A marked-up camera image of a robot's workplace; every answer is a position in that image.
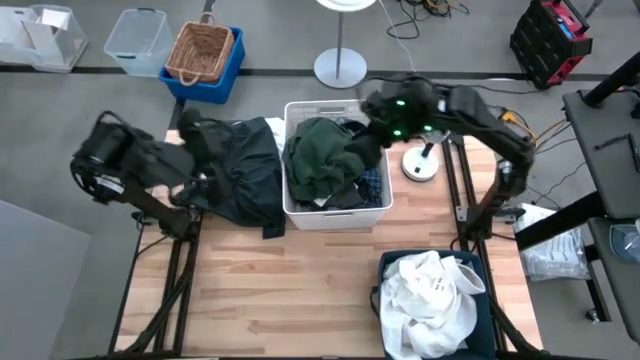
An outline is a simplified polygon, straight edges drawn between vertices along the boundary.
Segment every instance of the wooden tabletop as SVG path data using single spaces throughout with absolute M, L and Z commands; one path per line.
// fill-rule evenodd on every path
M 166 140 L 176 142 L 177 133 L 170 131 Z M 473 138 L 465 141 L 480 199 L 493 182 L 494 153 Z M 205 216 L 183 355 L 383 356 L 380 325 L 369 308 L 380 255 L 448 249 L 457 236 L 440 147 L 434 149 L 441 163 L 436 177 L 415 183 L 400 168 L 411 145 L 389 150 L 394 204 L 373 228 L 309 232 L 288 222 L 284 237 L 263 240 L 260 228 Z M 162 199 L 166 191 L 156 194 Z M 509 226 L 496 224 L 494 231 L 512 236 Z M 157 227 L 148 227 L 141 247 L 159 237 Z M 515 242 L 493 238 L 486 244 L 500 305 L 527 340 L 541 347 Z M 116 349 L 130 345 L 158 309 L 170 252 L 167 240 L 137 260 Z M 174 323 L 175 314 L 166 347 Z

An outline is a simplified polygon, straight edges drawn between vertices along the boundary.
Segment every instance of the white lamp base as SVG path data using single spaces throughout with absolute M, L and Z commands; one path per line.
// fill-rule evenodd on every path
M 423 150 L 423 147 L 413 147 L 402 156 L 402 172 L 413 181 L 425 182 L 433 179 L 440 166 L 433 152 L 426 158 L 422 157 Z
M 367 62 L 354 50 L 342 48 L 339 67 L 336 67 L 338 49 L 329 49 L 316 59 L 313 71 L 323 84 L 346 89 L 358 85 L 367 74 Z

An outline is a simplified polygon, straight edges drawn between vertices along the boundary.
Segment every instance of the black storage bin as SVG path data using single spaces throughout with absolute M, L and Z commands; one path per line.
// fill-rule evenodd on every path
M 449 250 L 435 250 L 440 254 L 441 258 L 447 256 L 454 256 L 456 259 L 462 260 L 464 265 L 471 267 L 476 274 L 480 277 L 482 282 L 487 284 L 487 278 L 482 269 L 482 263 L 480 258 L 476 255 L 464 252 L 464 251 L 449 251 Z M 394 261 L 407 255 L 415 255 L 426 252 L 425 250 L 397 250 L 390 251 L 382 254 L 380 257 L 380 265 L 378 267 L 378 286 L 371 289 L 372 298 L 375 295 L 380 304 L 380 292 L 379 287 L 384 281 L 383 275 L 387 265 L 390 265 Z M 476 308 L 478 310 L 478 321 L 476 327 L 469 337 L 466 338 L 468 349 L 460 349 L 455 353 L 447 356 L 440 357 L 442 360 L 494 360 L 496 358 L 496 346 L 495 338 L 493 335 L 493 324 L 491 322 L 491 309 L 489 305 L 489 295 L 485 292 L 482 294 L 472 295 L 476 301 Z M 376 316 L 379 316 L 379 311 L 374 308 L 373 302 L 372 308 L 376 312 Z M 385 358 L 392 359 L 392 357 L 385 351 Z

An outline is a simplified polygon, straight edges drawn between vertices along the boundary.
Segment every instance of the dark green shirt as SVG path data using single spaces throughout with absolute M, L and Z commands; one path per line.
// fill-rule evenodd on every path
M 362 174 L 365 167 L 360 157 L 344 149 L 351 137 L 348 130 L 326 118 L 298 125 L 282 154 L 294 200 L 329 197 Z

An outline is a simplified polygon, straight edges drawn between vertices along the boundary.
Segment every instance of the plastic bag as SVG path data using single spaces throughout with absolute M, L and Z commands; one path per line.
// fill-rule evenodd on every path
M 516 232 L 555 213 L 553 210 L 529 204 L 520 204 L 519 207 L 527 212 L 513 224 Z M 520 258 L 525 275 L 532 281 L 557 278 L 591 279 L 579 228 L 520 252 Z

